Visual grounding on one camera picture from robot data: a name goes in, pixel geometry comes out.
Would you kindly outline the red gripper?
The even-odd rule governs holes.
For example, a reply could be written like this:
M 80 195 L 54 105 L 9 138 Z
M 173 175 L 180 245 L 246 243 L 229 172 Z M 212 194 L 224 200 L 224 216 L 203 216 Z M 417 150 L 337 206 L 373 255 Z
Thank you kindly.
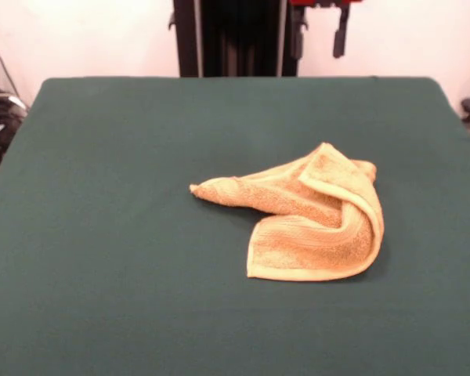
M 363 0 L 290 0 L 291 7 L 291 57 L 301 58 L 303 54 L 302 28 L 307 28 L 304 6 L 340 6 L 338 29 L 334 34 L 333 57 L 345 55 L 345 41 L 348 27 L 348 5 Z

